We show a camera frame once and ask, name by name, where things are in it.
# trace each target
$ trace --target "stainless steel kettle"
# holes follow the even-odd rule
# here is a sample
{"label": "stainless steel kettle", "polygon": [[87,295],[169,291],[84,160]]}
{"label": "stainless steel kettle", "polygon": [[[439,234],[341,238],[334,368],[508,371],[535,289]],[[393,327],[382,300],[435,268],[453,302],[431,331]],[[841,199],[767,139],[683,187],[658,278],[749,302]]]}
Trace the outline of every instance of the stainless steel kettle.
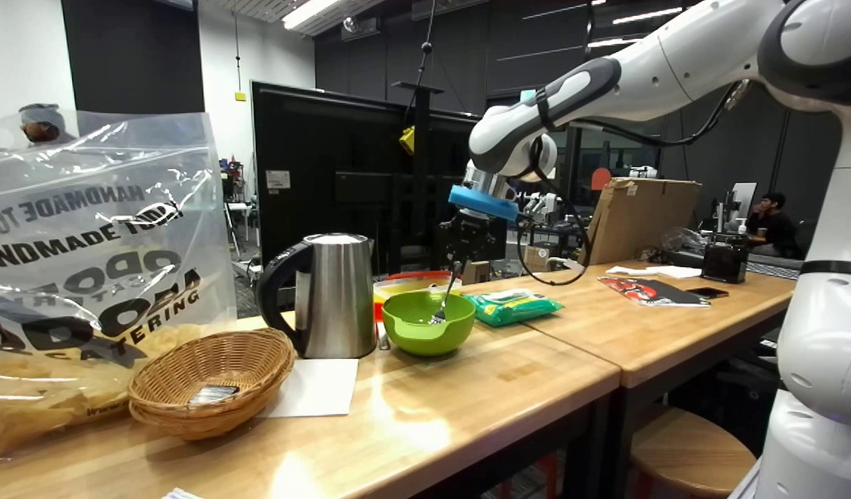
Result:
{"label": "stainless steel kettle", "polygon": [[[295,325],[281,289],[295,278]],[[262,313],[302,357],[363,357],[374,350],[371,241],[320,234],[277,255],[262,274]]]}

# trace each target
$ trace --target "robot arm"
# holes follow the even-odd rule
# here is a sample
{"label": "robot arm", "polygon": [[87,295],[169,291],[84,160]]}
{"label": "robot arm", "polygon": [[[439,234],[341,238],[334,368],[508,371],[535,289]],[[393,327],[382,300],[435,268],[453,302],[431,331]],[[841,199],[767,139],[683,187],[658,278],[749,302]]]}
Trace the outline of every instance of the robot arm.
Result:
{"label": "robot arm", "polygon": [[482,182],[456,187],[468,220],[515,220],[493,194],[539,167],[543,130],[646,121],[741,80],[787,108],[831,112],[844,144],[780,338],[790,397],[773,408],[761,499],[851,496],[851,0],[705,0],[637,45],[593,59],[535,102],[487,108],[468,139]]}

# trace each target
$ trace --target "black monitor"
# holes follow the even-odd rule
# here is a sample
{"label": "black monitor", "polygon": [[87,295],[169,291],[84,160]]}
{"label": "black monitor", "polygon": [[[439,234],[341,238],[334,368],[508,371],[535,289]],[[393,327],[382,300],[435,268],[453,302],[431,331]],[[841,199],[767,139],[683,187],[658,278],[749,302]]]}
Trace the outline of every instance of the black monitor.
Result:
{"label": "black monitor", "polygon": [[474,116],[431,112],[421,157],[400,144],[413,115],[396,102],[252,84],[252,105],[263,263],[309,234],[374,238],[374,271],[443,263],[435,230]]}

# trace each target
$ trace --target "woven basket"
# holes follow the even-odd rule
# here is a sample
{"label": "woven basket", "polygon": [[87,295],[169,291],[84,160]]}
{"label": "woven basket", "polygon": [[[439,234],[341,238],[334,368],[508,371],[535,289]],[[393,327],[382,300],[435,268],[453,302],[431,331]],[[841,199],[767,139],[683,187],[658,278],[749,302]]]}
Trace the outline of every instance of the woven basket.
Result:
{"label": "woven basket", "polygon": [[[183,442],[216,437],[274,408],[292,367],[295,350],[282,332],[205,335],[141,367],[129,410]],[[205,388],[230,388],[232,397],[201,403]]]}

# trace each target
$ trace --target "wooden table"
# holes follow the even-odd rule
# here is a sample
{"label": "wooden table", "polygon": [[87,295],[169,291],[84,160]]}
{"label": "wooden table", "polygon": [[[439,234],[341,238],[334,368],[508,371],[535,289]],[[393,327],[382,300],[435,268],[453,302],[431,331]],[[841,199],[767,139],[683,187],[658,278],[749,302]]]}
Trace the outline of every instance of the wooden table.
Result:
{"label": "wooden table", "polygon": [[263,419],[208,443],[165,437],[123,417],[19,450],[0,464],[0,496],[476,492],[493,485],[496,471],[524,465],[515,464],[524,450],[564,446],[554,437],[568,437],[573,425],[591,432],[587,408],[618,381],[608,361],[539,331],[476,327],[453,357],[420,361],[382,350],[363,357],[349,417]]}
{"label": "wooden table", "polygon": [[711,307],[646,307],[600,282],[608,268],[591,266],[573,286],[539,286],[564,310],[532,327],[622,368],[622,392],[614,397],[608,422],[609,465],[601,480],[609,492],[601,496],[625,496],[629,437],[643,410],[780,327],[794,282],[766,274],[749,274],[745,282],[659,278],[677,289],[725,289],[729,296],[713,300]]}

